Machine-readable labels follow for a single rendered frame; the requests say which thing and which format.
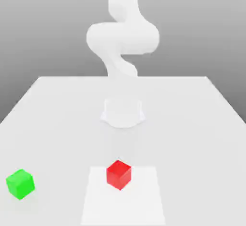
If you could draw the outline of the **small red cube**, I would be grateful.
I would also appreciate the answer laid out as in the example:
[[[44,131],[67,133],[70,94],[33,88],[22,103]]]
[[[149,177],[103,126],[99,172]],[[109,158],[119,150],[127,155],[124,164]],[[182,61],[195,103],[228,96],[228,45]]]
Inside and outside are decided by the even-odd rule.
[[[132,177],[132,167],[128,164],[116,160],[106,169],[107,183],[122,190],[130,181]]]

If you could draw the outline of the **small green cube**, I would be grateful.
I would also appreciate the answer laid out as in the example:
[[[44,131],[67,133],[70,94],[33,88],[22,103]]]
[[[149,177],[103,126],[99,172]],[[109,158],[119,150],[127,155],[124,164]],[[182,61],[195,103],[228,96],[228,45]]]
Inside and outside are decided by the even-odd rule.
[[[6,178],[6,184],[10,194],[22,200],[35,190],[33,176],[24,169],[19,169]]]

